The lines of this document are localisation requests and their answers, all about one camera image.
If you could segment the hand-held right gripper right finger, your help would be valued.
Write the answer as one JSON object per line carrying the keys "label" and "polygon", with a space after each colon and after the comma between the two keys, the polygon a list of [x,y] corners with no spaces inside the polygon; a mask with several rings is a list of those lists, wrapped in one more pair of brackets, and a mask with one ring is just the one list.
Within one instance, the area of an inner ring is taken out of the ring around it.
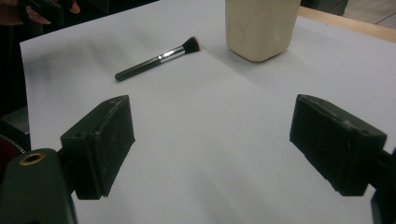
{"label": "hand-held right gripper right finger", "polygon": [[318,97],[296,97],[290,141],[343,196],[388,191],[387,135]]}

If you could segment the beige cup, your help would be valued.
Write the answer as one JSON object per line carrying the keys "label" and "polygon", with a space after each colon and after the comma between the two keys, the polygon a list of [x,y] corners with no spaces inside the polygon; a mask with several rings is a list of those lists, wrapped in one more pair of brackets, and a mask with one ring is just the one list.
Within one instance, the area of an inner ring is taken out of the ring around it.
{"label": "beige cup", "polygon": [[290,45],[301,0],[225,0],[227,47],[264,62]]}

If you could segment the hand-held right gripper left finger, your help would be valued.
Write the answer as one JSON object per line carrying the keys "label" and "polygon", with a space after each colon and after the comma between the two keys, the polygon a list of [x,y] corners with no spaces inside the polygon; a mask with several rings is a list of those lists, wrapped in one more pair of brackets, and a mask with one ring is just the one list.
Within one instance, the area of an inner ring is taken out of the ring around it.
{"label": "hand-held right gripper left finger", "polygon": [[127,95],[102,102],[61,136],[61,160],[71,168],[79,199],[109,194],[134,141]]}

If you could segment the white table sheet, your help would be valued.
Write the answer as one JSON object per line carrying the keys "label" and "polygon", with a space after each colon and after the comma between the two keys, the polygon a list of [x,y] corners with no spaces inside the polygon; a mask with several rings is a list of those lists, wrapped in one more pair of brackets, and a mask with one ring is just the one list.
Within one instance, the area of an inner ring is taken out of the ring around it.
{"label": "white table sheet", "polygon": [[[201,49],[115,75],[196,37]],[[327,100],[396,148],[396,44],[299,18],[288,49],[248,62],[225,43],[223,0],[160,0],[21,43],[31,143],[128,95],[134,144],[79,224],[372,224],[368,196],[335,192],[290,142],[298,94]]]}

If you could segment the black makeup brush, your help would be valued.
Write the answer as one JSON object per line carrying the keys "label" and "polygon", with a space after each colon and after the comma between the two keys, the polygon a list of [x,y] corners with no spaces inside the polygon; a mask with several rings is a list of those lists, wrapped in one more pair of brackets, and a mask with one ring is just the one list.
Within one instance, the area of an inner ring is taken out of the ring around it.
{"label": "black makeup brush", "polygon": [[183,56],[185,54],[190,54],[197,52],[201,49],[199,41],[196,37],[192,36],[187,41],[185,41],[181,46],[170,49],[163,54],[160,54],[152,59],[149,59],[145,62],[139,63],[131,68],[123,70],[115,75],[115,79],[118,82],[126,80],[130,77],[134,77],[143,72],[148,71],[154,67],[157,67],[163,63],[174,60],[177,57]]}

